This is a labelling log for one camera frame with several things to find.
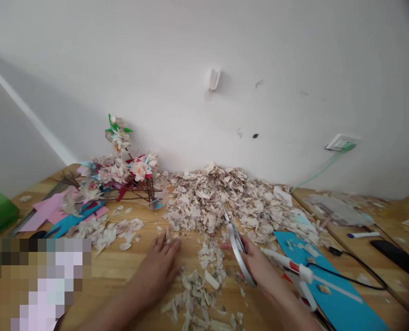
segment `wall socket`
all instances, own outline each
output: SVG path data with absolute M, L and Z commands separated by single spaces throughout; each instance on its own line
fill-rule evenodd
M 336 137 L 325 147 L 325 149 L 333 150 L 340 152 L 346 143 L 354 143 L 357 145 L 357 142 L 361 138 L 346 136 L 345 134 L 339 133 Z

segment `black phone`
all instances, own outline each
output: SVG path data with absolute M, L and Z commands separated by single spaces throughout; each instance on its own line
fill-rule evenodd
M 402 270 L 409 274 L 409 254 L 386 240 L 373 240 L 373 247 L 395 262 Z

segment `white paper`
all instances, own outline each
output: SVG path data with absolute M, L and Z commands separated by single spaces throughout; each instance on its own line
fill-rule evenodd
M 273 188 L 273 194 L 279 194 L 282 196 L 290 207 L 293 207 L 292 196 L 288 193 L 285 193 L 279 186 Z

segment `glue gun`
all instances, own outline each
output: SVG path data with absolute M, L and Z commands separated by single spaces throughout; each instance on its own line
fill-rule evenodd
M 283 268 L 287 280 L 293 283 L 300 294 L 300 301 L 309 311 L 314 312 L 317 308 L 316 301 L 311 294 L 307 283 L 313 282 L 313 271 L 302 264 L 296 264 L 287 256 L 276 253 L 266 248 L 261 248 L 261 251 L 275 261 Z

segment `scissor handle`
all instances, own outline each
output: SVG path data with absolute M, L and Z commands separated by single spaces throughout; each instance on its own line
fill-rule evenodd
M 232 223 L 229 223 L 227 225 L 227 228 L 229 229 L 229 237 L 230 237 L 230 243 L 232 244 L 232 250 L 233 250 L 233 253 L 235 254 L 236 261 L 238 262 L 238 265 L 240 266 L 242 275 L 244 276 L 244 280 L 251 287 L 256 287 L 256 282 L 254 281 L 254 279 L 250 275 L 249 271 L 247 270 L 246 265 L 244 264 L 244 261 L 242 260 L 239 245 L 237 244 L 237 240 L 236 240 L 236 236 L 235 236 L 236 229 L 235 229 L 235 227 L 233 226 Z M 242 247 L 242 251 L 243 251 L 243 253 L 245 253 L 245 249 L 244 249 L 244 246 L 243 246 L 243 244 L 241 242 L 241 238 L 240 238 L 239 234 L 238 234 L 238 239 L 239 239 L 240 245 Z

